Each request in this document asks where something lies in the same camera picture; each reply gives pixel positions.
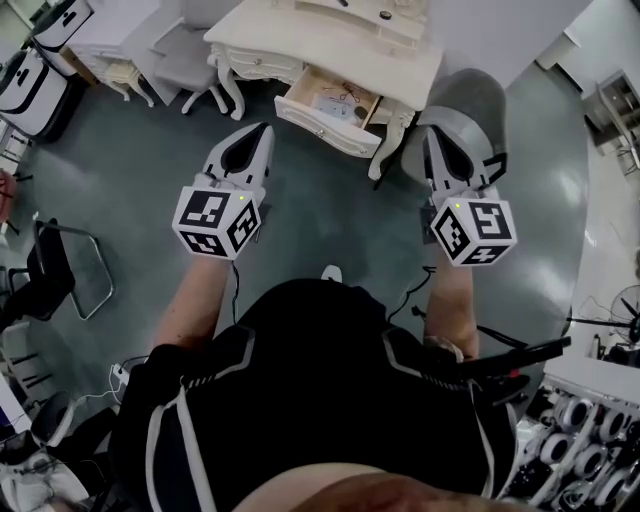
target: black shirt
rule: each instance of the black shirt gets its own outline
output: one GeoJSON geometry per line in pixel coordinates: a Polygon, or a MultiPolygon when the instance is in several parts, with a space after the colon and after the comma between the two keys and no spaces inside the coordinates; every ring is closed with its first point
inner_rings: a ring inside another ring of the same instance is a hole
{"type": "MultiPolygon", "coordinates": [[[[504,408],[456,380],[455,365],[451,353],[387,324],[384,307],[360,288],[285,283],[202,352],[161,346],[133,368],[110,443],[116,478],[150,510],[149,418],[182,382],[219,512],[280,473],[330,462],[480,494],[489,463],[478,416],[495,452],[495,495],[513,459],[511,428],[504,408]]],[[[163,510],[199,510],[175,414],[165,415],[158,446],[163,510]]]]}

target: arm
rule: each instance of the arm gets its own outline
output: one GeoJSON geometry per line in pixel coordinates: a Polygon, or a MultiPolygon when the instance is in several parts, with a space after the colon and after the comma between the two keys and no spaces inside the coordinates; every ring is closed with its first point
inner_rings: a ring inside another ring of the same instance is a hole
{"type": "Polygon", "coordinates": [[[213,338],[230,263],[196,256],[160,322],[154,346],[198,348],[213,338]]]}
{"type": "Polygon", "coordinates": [[[439,336],[477,359],[478,330],[473,312],[473,276],[469,267],[454,267],[438,246],[438,271],[429,297],[425,336],[439,336]]]}

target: black strap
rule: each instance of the black strap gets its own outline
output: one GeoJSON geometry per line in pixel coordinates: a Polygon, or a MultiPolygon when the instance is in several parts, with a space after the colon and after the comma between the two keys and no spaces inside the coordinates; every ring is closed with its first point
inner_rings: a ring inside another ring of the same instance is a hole
{"type": "Polygon", "coordinates": [[[25,112],[33,103],[33,100],[35,99],[38,92],[40,91],[40,88],[42,87],[42,84],[44,83],[48,74],[49,74],[49,66],[47,66],[46,64],[43,64],[42,71],[40,71],[38,78],[36,78],[36,81],[33,84],[33,87],[31,87],[29,94],[27,94],[27,97],[22,102],[22,104],[19,107],[12,108],[9,110],[0,110],[0,112],[2,112],[3,114],[12,114],[12,115],[22,114],[23,112],[25,112]]]}

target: gray floor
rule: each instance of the gray floor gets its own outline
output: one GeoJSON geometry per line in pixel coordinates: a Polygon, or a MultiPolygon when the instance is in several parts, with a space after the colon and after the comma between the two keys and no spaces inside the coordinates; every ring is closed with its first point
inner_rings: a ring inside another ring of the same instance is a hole
{"type": "MultiPolygon", "coordinates": [[[[404,291],[435,264],[421,244],[418,208],[424,191],[395,172],[378,192],[368,161],[332,149],[310,133],[275,117],[273,96],[284,86],[242,83],[247,115],[241,123],[198,101],[189,117],[185,97],[169,108],[149,109],[140,98],[124,103],[106,87],[88,91],[64,137],[37,148],[29,163],[35,180],[21,187],[22,224],[39,211],[99,237],[117,294],[96,317],[80,321],[70,301],[53,319],[33,322],[29,345],[54,373],[55,386],[78,395],[107,388],[111,364],[149,352],[160,315],[188,263],[171,230],[180,189],[190,184],[208,151],[238,127],[266,120],[276,132],[267,201],[273,205],[260,242],[237,265],[239,308],[287,279],[319,276],[333,263],[346,282],[364,286],[395,308],[404,291]]],[[[504,263],[476,272],[479,322],[525,341],[560,334],[578,272],[586,217],[587,153],[578,96],[561,77],[531,67],[509,89],[510,173],[500,183],[512,201],[520,244],[504,263]]],[[[87,265],[87,244],[68,238],[79,288],[104,286],[87,265]]],[[[30,247],[16,241],[18,260],[30,247]]],[[[5,254],[5,262],[16,262],[5,254]]],[[[230,299],[233,283],[228,286],[230,299]]],[[[410,306],[397,322],[415,333],[410,306]]],[[[92,296],[85,293],[84,299],[92,296]]],[[[222,327],[230,322],[230,300],[222,327]]],[[[504,350],[486,340],[483,353],[504,350]]]]}

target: desk leg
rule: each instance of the desk leg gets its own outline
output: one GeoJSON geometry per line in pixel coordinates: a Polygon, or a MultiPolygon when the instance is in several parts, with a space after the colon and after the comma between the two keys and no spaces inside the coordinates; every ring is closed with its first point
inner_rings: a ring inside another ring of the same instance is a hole
{"type": "Polygon", "coordinates": [[[380,179],[380,166],[382,165],[383,160],[390,157],[394,151],[398,149],[402,142],[402,138],[404,137],[404,132],[409,128],[411,120],[415,114],[415,110],[411,110],[402,103],[396,103],[396,108],[394,109],[391,120],[387,125],[387,138],[378,148],[378,151],[376,151],[376,154],[373,156],[373,160],[371,160],[371,165],[369,166],[369,178],[374,181],[378,181],[380,179]]]}
{"type": "Polygon", "coordinates": [[[238,84],[233,79],[233,70],[224,58],[218,59],[218,78],[224,90],[227,91],[227,94],[231,96],[231,99],[236,104],[236,109],[231,112],[231,119],[240,121],[244,116],[244,98],[238,88],[238,84]]]}
{"type": "Polygon", "coordinates": [[[147,100],[149,108],[153,108],[155,106],[155,103],[151,99],[151,96],[149,96],[146,92],[144,92],[142,87],[140,87],[140,82],[138,82],[137,78],[135,80],[132,80],[129,85],[134,91],[136,91],[140,96],[142,96],[145,100],[147,100]]]}
{"type": "Polygon", "coordinates": [[[106,83],[114,91],[119,92],[120,94],[122,94],[124,96],[124,101],[131,101],[131,97],[129,96],[129,93],[127,92],[127,90],[123,86],[121,86],[119,84],[116,84],[115,82],[112,82],[111,80],[107,80],[106,83]]]}

